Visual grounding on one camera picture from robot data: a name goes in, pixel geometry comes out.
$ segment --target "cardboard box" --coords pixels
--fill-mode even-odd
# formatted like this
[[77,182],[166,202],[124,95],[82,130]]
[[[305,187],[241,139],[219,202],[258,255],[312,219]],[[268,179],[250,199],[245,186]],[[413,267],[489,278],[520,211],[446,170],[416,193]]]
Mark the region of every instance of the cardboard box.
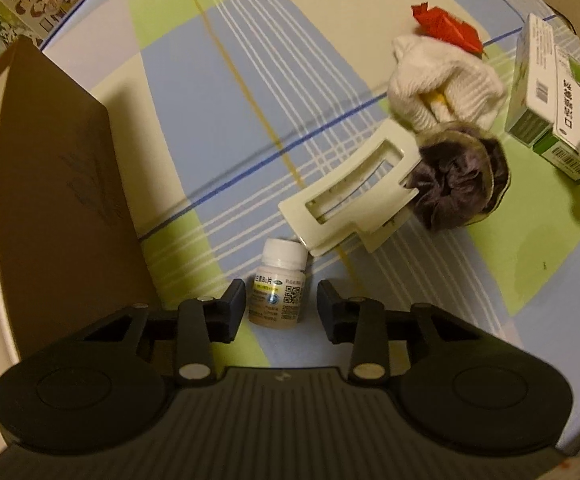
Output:
[[519,35],[505,129],[532,146],[556,120],[554,31],[530,14]]
[[534,151],[580,184],[580,63],[556,48],[556,123],[534,144]]
[[19,40],[0,57],[0,375],[133,303],[161,304],[108,112]]

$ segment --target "white knitted sock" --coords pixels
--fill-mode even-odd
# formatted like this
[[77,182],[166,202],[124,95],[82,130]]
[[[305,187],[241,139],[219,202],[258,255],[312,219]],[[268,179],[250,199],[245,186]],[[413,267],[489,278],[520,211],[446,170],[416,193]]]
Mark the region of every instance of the white knitted sock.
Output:
[[400,36],[392,44],[397,67],[388,84],[388,100],[416,131],[453,120],[486,130],[492,125],[506,94],[492,67],[457,46],[426,36]]

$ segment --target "bottle label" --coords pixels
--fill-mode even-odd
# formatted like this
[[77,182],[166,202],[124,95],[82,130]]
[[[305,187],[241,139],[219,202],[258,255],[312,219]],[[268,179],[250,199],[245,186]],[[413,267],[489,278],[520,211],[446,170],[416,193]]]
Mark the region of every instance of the bottle label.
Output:
[[266,326],[293,326],[299,316],[304,282],[257,273],[249,302],[250,320]]

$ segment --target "qr code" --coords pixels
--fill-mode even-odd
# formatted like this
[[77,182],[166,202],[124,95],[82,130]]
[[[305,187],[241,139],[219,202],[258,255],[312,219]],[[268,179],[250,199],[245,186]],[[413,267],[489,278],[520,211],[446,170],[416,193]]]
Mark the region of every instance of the qr code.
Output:
[[284,303],[299,303],[301,301],[301,287],[300,286],[285,286],[285,295],[283,297]]

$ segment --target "printed box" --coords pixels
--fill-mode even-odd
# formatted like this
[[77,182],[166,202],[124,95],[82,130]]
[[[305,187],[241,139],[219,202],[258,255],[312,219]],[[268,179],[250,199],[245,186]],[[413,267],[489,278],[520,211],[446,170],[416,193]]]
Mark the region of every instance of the printed box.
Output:
[[530,14],[516,48],[514,83],[505,129],[531,146],[556,120],[554,31]]
[[580,184],[580,63],[559,47],[556,60],[556,124],[536,142],[534,151]]

